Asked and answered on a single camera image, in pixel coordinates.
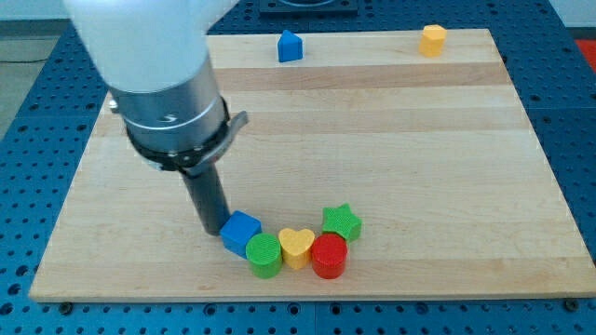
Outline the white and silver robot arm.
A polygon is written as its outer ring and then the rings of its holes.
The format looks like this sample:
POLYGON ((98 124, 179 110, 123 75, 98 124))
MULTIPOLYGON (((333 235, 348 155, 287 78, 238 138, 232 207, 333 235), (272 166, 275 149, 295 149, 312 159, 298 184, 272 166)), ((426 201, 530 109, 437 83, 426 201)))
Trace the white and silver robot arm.
POLYGON ((237 0, 65 0, 109 87, 129 140, 164 170, 197 175, 227 150, 231 118, 211 67, 207 32, 237 0))

